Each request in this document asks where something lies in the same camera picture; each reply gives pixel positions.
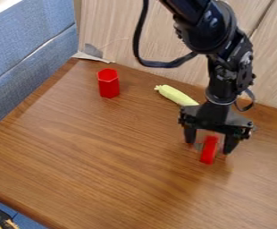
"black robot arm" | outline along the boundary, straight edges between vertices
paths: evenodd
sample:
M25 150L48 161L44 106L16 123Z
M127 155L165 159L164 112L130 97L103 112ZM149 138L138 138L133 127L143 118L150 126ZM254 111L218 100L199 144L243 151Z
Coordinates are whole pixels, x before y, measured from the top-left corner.
M254 95L248 89L253 85L253 46L247 35L238 28L234 11L223 1L215 0L160 0L172 13L176 33L192 53L169 63L147 61L139 55L139 40L147 16L148 0L133 38L133 52L138 61L147 67L178 67L196 55L208 59L209 85L207 102L202 106L183 107L180 123L185 128L187 142L195 140L197 129L218 131L226 135L224 153L229 154L240 140L248 139L253 123L234 114L231 105L247 111L254 105ZM247 92L253 102L241 109L237 97Z

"wood grain surface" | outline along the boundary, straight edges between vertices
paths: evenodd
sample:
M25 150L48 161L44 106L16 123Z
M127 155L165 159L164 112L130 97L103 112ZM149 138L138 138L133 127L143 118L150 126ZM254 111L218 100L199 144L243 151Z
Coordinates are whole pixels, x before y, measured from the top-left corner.
M229 0L240 27L251 34L272 0ZM137 63L132 53L132 36L142 1L84 0L81 14L80 47L89 43L104 52L104 58L145 72L193 85L207 85L207 63L202 55L177 69L150 69ZM189 49L177 39L172 14L157 0L150 0L141 39L141 54L147 59L171 61Z
M207 166L184 143L179 107L153 91L202 89L118 64L121 95L71 59L0 123L0 200L51 228L277 229L277 109L226 160Z

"wooden table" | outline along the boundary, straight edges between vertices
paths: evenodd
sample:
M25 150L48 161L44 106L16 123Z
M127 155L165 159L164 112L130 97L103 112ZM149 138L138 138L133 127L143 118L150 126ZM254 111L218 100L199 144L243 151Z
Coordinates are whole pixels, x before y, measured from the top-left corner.
M52 228L277 229L277 109L246 113L253 138L204 165L153 88L203 90L112 64L122 93L105 99L106 67L71 59L0 123L2 202Z

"red block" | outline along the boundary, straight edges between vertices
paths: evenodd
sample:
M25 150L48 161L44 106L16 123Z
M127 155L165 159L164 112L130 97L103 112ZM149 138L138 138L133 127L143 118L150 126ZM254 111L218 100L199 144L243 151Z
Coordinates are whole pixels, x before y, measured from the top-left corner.
M217 151L219 138L216 136L207 136L200 161L212 165Z
M97 73L101 97L114 98L120 94L120 81L116 70L104 69Z

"black cable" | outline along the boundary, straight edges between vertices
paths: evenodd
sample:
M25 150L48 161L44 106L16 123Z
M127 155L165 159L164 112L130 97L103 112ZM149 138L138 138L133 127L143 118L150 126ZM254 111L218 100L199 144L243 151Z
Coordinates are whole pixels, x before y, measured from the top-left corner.
M197 53L191 52L183 57L177 58L171 62L158 62L158 61L148 61L144 60L139 55L139 41L140 36L144 27L144 23L147 17L149 7L149 0L143 0L143 8L142 12L139 16L138 25L135 29L134 37L133 37L133 53L134 56L138 59L138 62L146 67L152 68L177 68L187 61L193 59L197 56Z
M235 107L240 111L240 112L246 112L249 109L251 109L255 103L256 103L256 96L253 94L253 92L250 89L246 89L245 92L247 95L252 99L252 103L249 104L248 106L245 106L244 108L239 107L237 101L234 102Z

